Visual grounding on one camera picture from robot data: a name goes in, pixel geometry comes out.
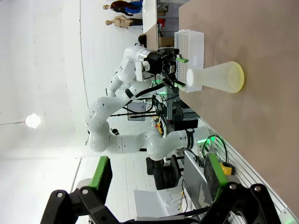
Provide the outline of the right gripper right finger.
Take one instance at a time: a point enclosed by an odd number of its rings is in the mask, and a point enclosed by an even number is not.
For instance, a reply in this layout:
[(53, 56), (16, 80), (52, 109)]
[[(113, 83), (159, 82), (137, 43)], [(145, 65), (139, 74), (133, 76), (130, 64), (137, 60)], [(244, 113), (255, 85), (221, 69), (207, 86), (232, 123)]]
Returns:
[(231, 212), (247, 224), (281, 223), (266, 186), (256, 183), (246, 188), (228, 181), (214, 153), (205, 157), (204, 164), (204, 176), (213, 200), (203, 217), (204, 224), (223, 224)]

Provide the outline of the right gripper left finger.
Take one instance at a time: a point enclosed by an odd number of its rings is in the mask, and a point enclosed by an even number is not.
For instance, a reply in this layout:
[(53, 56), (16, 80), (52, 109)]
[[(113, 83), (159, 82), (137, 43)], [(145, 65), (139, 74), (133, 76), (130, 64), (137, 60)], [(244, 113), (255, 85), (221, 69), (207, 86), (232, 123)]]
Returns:
[(95, 224), (118, 224), (119, 221), (105, 206), (113, 177), (110, 159), (102, 156), (91, 182), (72, 193), (54, 190), (48, 199), (42, 224), (74, 224), (80, 216), (89, 216)]

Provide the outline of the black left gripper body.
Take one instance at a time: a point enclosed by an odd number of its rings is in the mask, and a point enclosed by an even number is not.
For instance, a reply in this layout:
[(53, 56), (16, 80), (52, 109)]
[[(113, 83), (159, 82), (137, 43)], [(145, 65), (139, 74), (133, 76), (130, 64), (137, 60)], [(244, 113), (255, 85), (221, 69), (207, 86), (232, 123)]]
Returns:
[(144, 59), (144, 62), (149, 63), (149, 73), (152, 75), (162, 75), (162, 83), (169, 88), (173, 88), (171, 81), (177, 79), (177, 55), (179, 55), (179, 49), (164, 48), (162, 53), (152, 51)]

